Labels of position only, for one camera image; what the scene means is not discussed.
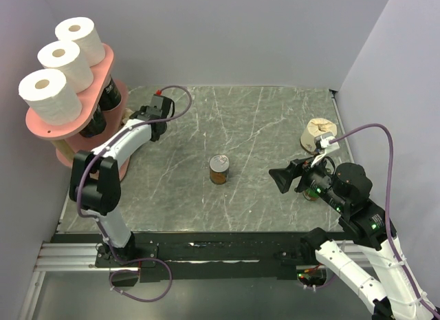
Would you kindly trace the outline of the beige roll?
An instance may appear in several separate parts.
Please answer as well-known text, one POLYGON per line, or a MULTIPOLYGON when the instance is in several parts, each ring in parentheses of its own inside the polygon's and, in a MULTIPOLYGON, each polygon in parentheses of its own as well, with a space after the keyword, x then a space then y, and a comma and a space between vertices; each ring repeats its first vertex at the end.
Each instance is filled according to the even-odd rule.
POLYGON ((121 123, 120 124, 122 126, 125 125, 127 123, 127 121, 130 119, 130 116, 132 114, 133 114, 133 111, 131 109, 129 109, 129 108, 126 108, 124 110, 124 113, 123 113, 122 117, 121 117, 121 123))
POLYGON ((316 152, 315 137, 321 136, 327 132, 331 132, 333 136, 337 136, 338 128, 335 123, 325 118, 312 118, 305 127, 301 137, 300 145, 308 153, 316 152))

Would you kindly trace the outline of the black roll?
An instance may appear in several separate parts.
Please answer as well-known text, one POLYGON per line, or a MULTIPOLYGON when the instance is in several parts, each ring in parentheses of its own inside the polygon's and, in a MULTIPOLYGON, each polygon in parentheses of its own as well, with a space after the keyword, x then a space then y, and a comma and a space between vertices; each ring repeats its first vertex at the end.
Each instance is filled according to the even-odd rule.
POLYGON ((87 125, 79 132, 79 134, 84 138, 92 138, 101 134, 107 126, 107 122, 105 120, 105 116, 102 113, 100 106, 96 107, 95 112, 91 120, 87 123, 87 125))
POLYGON ((122 95, 111 75, 104 82, 104 88, 100 96, 99 106, 102 111, 111 111, 121 102, 122 95))

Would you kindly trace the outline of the white toilet roll front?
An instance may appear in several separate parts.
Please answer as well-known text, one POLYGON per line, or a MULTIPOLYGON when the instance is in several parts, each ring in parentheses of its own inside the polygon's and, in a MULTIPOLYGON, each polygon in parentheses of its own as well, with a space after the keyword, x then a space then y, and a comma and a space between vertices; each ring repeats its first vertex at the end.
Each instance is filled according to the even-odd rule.
POLYGON ((55 41, 42 47, 37 59, 44 68, 60 70, 76 93, 91 86, 93 72, 80 47, 73 41, 55 41))

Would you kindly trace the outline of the white toilet roll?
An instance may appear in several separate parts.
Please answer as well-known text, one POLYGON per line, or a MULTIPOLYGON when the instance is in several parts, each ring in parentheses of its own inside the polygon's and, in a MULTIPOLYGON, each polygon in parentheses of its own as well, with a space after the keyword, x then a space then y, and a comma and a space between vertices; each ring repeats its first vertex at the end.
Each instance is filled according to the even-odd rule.
POLYGON ((37 59, 44 68, 60 70, 76 93, 91 86, 93 72, 80 47, 73 41, 55 41, 42 47, 37 59))
POLYGON ((89 66, 99 64, 106 56, 95 23, 87 17, 74 17, 61 21, 55 27, 58 40, 73 41, 85 55, 89 66))
POLYGON ((59 70, 41 69, 24 77, 18 88, 19 96, 37 116, 49 125, 64 125, 75 121, 82 104, 59 70))

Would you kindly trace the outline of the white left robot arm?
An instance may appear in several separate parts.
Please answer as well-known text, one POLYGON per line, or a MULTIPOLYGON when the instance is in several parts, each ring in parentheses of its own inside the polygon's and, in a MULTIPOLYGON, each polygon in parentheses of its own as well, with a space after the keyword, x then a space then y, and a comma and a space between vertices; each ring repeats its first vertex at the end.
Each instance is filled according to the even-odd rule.
POLYGON ((108 141, 74 156, 69 197, 76 203, 80 217, 96 222, 104 251, 120 266, 131 265, 136 258, 134 234, 118 209, 121 166, 142 145, 159 140, 167 130, 166 119, 174 114, 174 100, 155 94, 151 103, 132 113, 108 141))

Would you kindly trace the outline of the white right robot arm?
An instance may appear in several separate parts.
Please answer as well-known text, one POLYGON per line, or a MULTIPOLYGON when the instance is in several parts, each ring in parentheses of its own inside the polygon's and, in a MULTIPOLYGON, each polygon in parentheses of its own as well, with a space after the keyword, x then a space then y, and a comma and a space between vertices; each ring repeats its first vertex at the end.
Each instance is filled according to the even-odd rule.
POLYGON ((357 265, 321 228, 301 238, 302 259, 332 271, 362 300, 372 319, 438 319, 439 309, 413 278, 385 210, 369 198, 373 184, 364 168, 347 162, 329 173, 326 163, 313 164, 311 158, 292 160, 283 169, 269 170, 269 175, 281 193, 288 192, 298 179, 297 193, 309 189, 339 213, 339 225, 376 276, 357 265))

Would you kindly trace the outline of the green glass bottle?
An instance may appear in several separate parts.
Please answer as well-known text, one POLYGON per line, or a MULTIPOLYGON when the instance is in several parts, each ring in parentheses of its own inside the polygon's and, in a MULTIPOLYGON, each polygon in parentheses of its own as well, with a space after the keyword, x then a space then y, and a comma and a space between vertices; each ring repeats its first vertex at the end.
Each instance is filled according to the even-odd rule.
POLYGON ((303 191, 302 194, 306 200, 309 200, 312 202, 314 202, 320 198, 319 195, 314 193, 311 189, 307 189, 307 190, 303 191))

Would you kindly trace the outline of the tin can orange label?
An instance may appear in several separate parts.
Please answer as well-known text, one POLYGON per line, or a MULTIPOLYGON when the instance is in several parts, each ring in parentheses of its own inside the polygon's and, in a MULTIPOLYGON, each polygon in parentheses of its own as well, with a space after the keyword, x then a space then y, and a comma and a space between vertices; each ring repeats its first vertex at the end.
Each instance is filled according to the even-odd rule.
POLYGON ((228 180, 230 161, 226 155, 215 155, 209 161, 210 180, 214 184, 225 184, 228 180))

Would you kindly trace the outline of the aluminium frame rail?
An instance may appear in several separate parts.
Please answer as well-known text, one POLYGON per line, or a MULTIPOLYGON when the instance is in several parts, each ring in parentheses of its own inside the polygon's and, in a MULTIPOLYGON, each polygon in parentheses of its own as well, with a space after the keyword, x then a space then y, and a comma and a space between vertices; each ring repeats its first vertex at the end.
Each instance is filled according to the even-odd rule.
POLYGON ((42 244, 18 319, 32 319, 45 275, 95 269, 95 244, 42 244))

